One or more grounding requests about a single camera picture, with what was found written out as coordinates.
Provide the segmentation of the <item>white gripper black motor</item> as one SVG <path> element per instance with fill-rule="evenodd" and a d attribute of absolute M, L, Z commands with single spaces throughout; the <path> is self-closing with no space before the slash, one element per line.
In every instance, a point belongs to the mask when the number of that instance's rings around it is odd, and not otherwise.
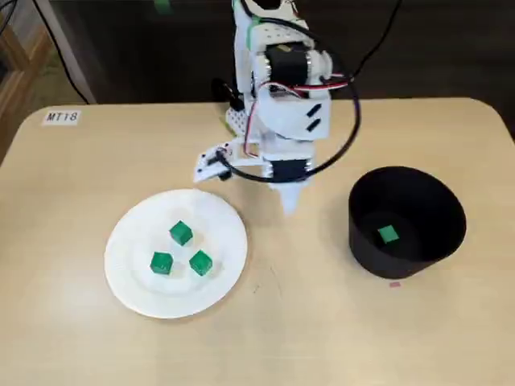
<path fill-rule="evenodd" d="M 315 143 L 283 138 L 278 134 L 261 134 L 259 157 L 262 160 L 261 183 L 273 184 L 284 215 L 293 214 L 303 189 L 310 183 L 305 174 L 312 169 Z"/>

